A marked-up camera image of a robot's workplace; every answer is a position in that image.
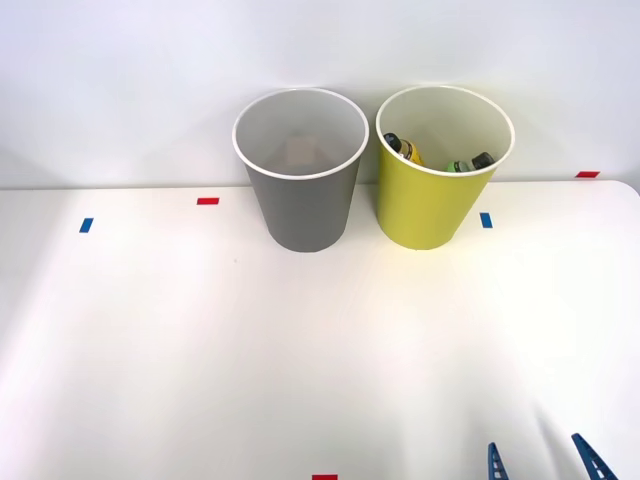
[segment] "white table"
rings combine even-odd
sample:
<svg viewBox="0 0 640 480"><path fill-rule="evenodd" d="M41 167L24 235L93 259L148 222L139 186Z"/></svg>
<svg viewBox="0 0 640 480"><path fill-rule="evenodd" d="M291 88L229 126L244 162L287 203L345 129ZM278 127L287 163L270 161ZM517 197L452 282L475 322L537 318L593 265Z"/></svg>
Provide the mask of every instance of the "white table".
<svg viewBox="0 0 640 480"><path fill-rule="evenodd" d="M416 252L374 194L299 254L249 188L0 192L2 480L586 480L576 431L638 478L638 195L491 184Z"/></svg>

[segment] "object inside bin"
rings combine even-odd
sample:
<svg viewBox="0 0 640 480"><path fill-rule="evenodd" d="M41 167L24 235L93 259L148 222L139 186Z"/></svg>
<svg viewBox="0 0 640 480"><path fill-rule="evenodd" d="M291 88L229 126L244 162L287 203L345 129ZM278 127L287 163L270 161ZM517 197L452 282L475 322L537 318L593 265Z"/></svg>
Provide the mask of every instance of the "object inside bin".
<svg viewBox="0 0 640 480"><path fill-rule="evenodd" d="M449 162L449 165L447 165L447 172L465 173L465 172L471 172L474 170L482 170L483 168L490 167L494 163L495 163L495 160L491 155L489 155L487 152L482 152L480 155L478 155L477 157L474 157L471 160L471 164L473 165L473 168L471 168L467 162L463 162L463 161Z"/></svg>
<svg viewBox="0 0 640 480"><path fill-rule="evenodd" d="M415 144L411 143L408 140L402 140L398 138L395 133L391 132L384 134L384 140L398 155L405 158L406 160L409 160L410 162L415 163L416 165L424 167L424 163L422 162L422 158L420 157L420 152L418 152L418 147L416 147Z"/></svg>

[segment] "white wall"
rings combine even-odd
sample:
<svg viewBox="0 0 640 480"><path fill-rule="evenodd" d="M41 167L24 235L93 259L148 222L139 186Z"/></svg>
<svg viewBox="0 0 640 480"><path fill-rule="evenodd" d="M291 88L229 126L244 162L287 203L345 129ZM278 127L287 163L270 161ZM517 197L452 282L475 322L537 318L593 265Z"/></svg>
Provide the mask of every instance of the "white wall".
<svg viewBox="0 0 640 480"><path fill-rule="evenodd" d="M4 0L0 187L244 184L230 131L258 95L323 86L372 119L428 82L512 116L497 177L601 170L639 188L640 6L604 3Z"/></svg>

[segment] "white rim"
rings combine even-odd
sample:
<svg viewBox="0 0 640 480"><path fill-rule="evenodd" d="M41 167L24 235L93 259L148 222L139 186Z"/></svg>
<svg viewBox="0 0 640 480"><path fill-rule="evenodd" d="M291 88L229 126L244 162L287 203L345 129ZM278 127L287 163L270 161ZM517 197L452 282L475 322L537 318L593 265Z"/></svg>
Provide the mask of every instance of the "white rim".
<svg viewBox="0 0 640 480"><path fill-rule="evenodd" d="M511 142L509 143L509 148L507 149L505 154L502 157L500 157L500 159L498 159L493 165L491 165L488 168L483 168L482 170L475 170L473 172L443 172L441 170L433 170L431 168L421 167L420 165L417 165L417 164L415 164L413 162L410 162L406 158L404 158L401 155L399 155L398 153L396 153L396 151L393 150L389 146L389 144L384 140L383 133L380 130L380 117L382 116L382 112L384 111L385 107L389 103L391 103L396 97L399 97L400 95L404 95L405 93L411 92L413 90L420 90L420 89L427 89L427 88L450 88L451 90L458 90L460 92L464 92L464 93L468 93L470 95L473 95L474 97L478 97L480 100L484 100L489 105L491 105L493 108L495 108L500 113L500 115L502 115L502 118L504 118L505 122L507 122L507 126L509 127L509 133L511 134ZM492 102L488 98L480 95L479 93L473 92L473 91L468 90L466 88L454 87L454 86L451 86L451 85L433 85L433 86L422 85L422 86L417 86L417 87L410 87L410 88L407 88L405 90L401 90L398 93L390 96L382 104L382 106L378 110L378 114L376 115L376 132L378 133L378 140L384 146L384 148L386 148L389 153L391 153L394 157L396 157L402 163L404 163L405 165L410 166L411 168L415 168L416 170L420 170L421 172L428 172L428 173L431 173L433 175L440 175L441 177L456 177L456 178L473 177L475 175L483 175L485 173L491 172L491 171L495 170L496 168L498 168L500 166L500 164L506 160L506 158L511 154L511 151L513 150L513 146L515 145L515 142L516 142L516 132L515 132L515 130L513 128L513 123L511 123L511 119L505 113L505 111L502 110L502 108L500 108L497 104L495 104L494 102Z"/></svg>
<svg viewBox="0 0 640 480"><path fill-rule="evenodd" d="M360 148L358 149L358 151L351 158L349 158L349 160L347 160L344 163L341 163L340 165L332 168L331 170L325 170L324 172L314 173L312 175L283 175L281 173L272 172L270 170L266 170L262 167L259 167L258 165L251 162L247 157L244 156L244 154L240 150L240 147L238 146L238 140L236 138L236 134L238 131L238 125L240 124L240 121L242 120L242 117L245 115L245 113L247 113L253 106L255 106L256 104L260 103L263 100L266 100L267 98L275 97L276 95L281 95L283 93L295 92L295 91L318 92L318 93L333 95L334 97L337 97L343 100L344 102L348 103L349 105L351 105L351 107L356 112L358 112L358 115L360 115L360 118L362 119L362 123L364 124L364 139L362 140L362 145L360 145ZM360 155L362 155L362 152L364 151L365 147L367 146L367 142L369 141L369 122L367 121L367 117L364 115L363 111L360 109L360 107L358 107L358 105L356 105L354 102L349 100L347 97L340 95L339 93L335 93L330 90L324 90L322 88L287 88L285 90L278 90L277 92L272 92L267 95L264 95L258 98L257 100L254 100L249 105L247 105L244 108L244 110L240 112L240 115L238 115L238 118L236 119L236 122L233 125L233 132L231 134L231 139L233 141L233 148L235 149L238 156L242 159L242 161L245 164L247 164L249 167L256 170L257 172L260 172L264 175L268 175L270 177L281 178L283 180L312 180L314 178L322 178L322 177L331 175L333 173L339 172L340 170L347 168L349 165L355 162L360 157Z"/></svg>

